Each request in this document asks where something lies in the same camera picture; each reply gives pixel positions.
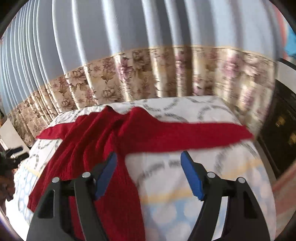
bed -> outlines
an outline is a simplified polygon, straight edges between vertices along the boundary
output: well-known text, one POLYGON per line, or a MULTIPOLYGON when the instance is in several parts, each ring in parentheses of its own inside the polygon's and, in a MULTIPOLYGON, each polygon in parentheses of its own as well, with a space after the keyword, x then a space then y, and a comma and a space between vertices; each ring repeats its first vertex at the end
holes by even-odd
MULTIPOLYGON (((217 96, 142 99, 112 103, 109 106, 121 114, 139 106, 160 121, 239 123, 217 96)), ((100 112, 104 107, 98 105, 62 113, 50 126, 74 122, 78 116, 100 112)), ((29 195, 61 142, 60 139, 37 139, 30 150, 30 157, 21 163, 15 173, 16 192, 13 202, 28 224, 33 217, 32 211, 27 208, 29 195)), ((197 220, 202 202, 191 192, 180 165, 180 153, 138 153, 126 157, 129 175, 138 187, 147 241, 186 241, 197 220), (160 163, 164 168, 156 171, 155 166, 160 163)), ((247 180, 262 209, 271 240, 274 240, 276 211, 273 193, 252 141, 242 141, 223 148, 189 150, 189 154, 195 162, 202 163, 207 171, 213 171, 221 178, 235 180, 242 176, 247 180)), ((227 198, 223 198, 213 240, 221 236, 226 206, 227 198)))

